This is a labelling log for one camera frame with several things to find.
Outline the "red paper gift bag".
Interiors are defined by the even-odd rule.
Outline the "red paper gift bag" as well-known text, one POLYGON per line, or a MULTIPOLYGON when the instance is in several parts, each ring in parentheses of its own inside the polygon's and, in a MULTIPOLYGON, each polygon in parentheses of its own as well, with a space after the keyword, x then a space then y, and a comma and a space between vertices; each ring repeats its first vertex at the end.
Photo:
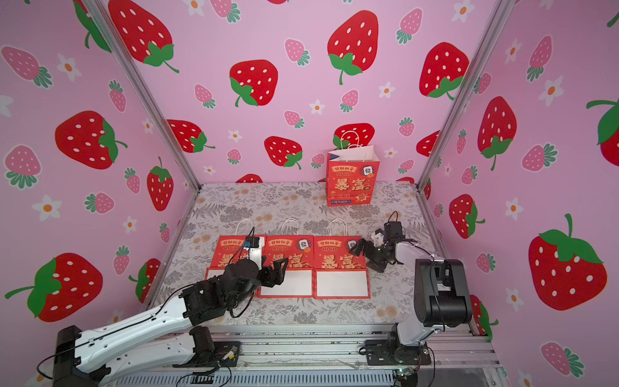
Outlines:
POLYGON ((216 277, 224 272, 224 269, 238 260, 249 258, 250 247, 246 238, 255 236, 260 239, 260 247, 264 247, 265 236, 256 235, 253 221, 251 219, 242 219, 237 224, 234 235, 221 235, 215 245, 214 255, 211 260, 211 265, 206 271, 205 279, 216 277), (245 235, 240 234, 240 227, 246 223, 249 226, 249 231, 245 235))

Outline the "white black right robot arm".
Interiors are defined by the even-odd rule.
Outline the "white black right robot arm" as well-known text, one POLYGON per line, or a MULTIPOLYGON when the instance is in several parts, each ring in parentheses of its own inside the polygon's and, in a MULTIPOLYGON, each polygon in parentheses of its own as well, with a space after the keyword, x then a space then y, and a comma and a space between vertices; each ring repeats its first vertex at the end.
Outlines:
POLYGON ((414 270, 414 314, 394 324, 385 340, 368 340, 359 349, 370 366, 416 366, 433 362, 427 343, 435 333, 472 320, 473 307, 464 264, 437 256, 406 237, 398 221, 388 221, 372 240, 349 244, 349 253, 365 257, 378 273, 390 264, 414 270))

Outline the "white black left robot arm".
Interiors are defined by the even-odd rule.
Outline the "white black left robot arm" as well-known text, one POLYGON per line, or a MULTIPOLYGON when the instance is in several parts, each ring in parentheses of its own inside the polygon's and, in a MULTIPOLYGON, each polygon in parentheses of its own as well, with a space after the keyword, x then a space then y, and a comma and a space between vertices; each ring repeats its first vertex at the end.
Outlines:
POLYGON ((107 386, 165 366, 217 369, 225 361, 205 324, 233 314, 259 288, 281 285, 288 265, 286 258, 264 267, 244 259, 119 323, 88 331, 76 326, 61 330, 53 356, 53 385, 107 386))

